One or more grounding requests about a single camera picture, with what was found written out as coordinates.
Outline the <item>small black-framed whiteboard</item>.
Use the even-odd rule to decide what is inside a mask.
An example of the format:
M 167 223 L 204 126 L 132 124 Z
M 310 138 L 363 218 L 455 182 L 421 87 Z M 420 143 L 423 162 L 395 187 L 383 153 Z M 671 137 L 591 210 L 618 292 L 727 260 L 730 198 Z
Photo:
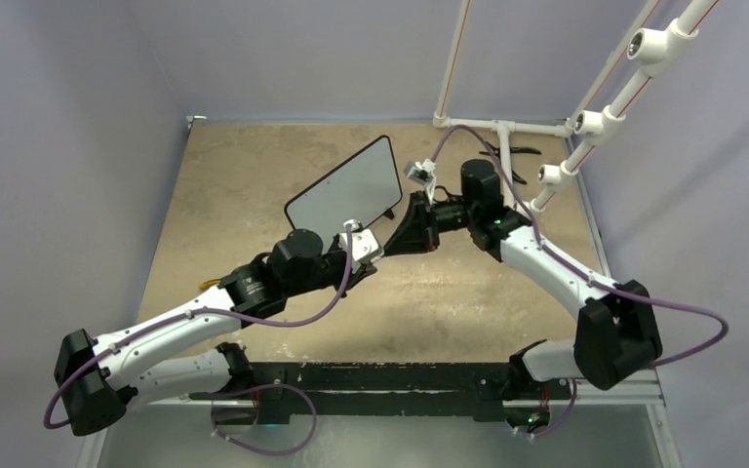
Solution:
M 345 221 L 368 227 L 392 217 L 402 198 L 391 139 L 382 135 L 297 193 L 284 214 L 292 228 L 318 234 L 328 248 Z

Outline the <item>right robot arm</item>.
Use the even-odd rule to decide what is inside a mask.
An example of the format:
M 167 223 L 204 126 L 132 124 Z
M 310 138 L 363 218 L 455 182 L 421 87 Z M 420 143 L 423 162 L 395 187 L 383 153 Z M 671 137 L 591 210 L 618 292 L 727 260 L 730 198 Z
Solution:
M 463 163 L 460 193 L 443 201 L 434 198 L 434 169 L 431 161 L 408 165 L 408 178 L 422 188 L 411 194 L 385 254 L 431 253 L 442 234 L 466 229 L 480 251 L 525 274 L 576 321 L 574 338 L 540 340 L 512 354 L 504 390 L 530 397 L 546 381 L 561 378 L 581 378 L 609 390 L 661 356 L 650 295 L 642 284 L 619 284 L 565 257 L 530 219 L 505 204 L 501 178 L 491 162 Z

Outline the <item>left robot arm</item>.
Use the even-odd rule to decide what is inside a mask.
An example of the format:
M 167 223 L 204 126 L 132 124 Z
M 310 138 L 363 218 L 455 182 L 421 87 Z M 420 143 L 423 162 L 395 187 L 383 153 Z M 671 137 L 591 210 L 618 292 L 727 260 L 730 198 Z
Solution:
M 136 405 L 195 391 L 238 399 L 251 389 L 250 370 L 222 351 L 182 358 L 185 351 L 247 326 L 283 328 L 276 319 L 294 296 L 332 288 L 329 304 L 293 321 L 310 325 L 331 312 L 357 283 L 375 272 L 383 247 L 369 229 L 348 221 L 329 248 L 296 229 L 196 297 L 120 331 L 66 335 L 54 367 L 57 390 L 43 416 L 47 429 L 67 427 L 77 437 L 119 421 Z

